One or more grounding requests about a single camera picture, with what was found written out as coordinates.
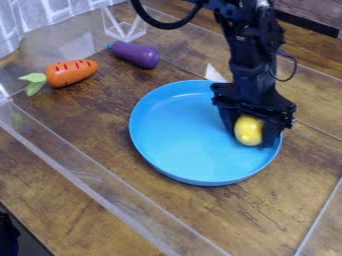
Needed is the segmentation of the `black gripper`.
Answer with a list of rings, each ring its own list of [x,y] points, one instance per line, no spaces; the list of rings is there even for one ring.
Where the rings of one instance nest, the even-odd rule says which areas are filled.
[[[234,81],[211,85],[212,104],[218,107],[223,125],[231,135],[235,135],[234,127],[240,114],[266,121],[262,146],[268,148],[283,129],[292,127],[296,105],[276,91],[274,63],[259,64],[254,68],[230,64],[230,70]]]

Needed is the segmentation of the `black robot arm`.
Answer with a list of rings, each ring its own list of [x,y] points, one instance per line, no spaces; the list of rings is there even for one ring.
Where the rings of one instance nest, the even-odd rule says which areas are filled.
[[[284,43],[272,0],[187,0],[214,12],[230,47],[230,83],[214,83],[212,104],[228,131],[248,115],[263,122],[260,146],[292,126],[296,105],[276,91],[276,54]]]

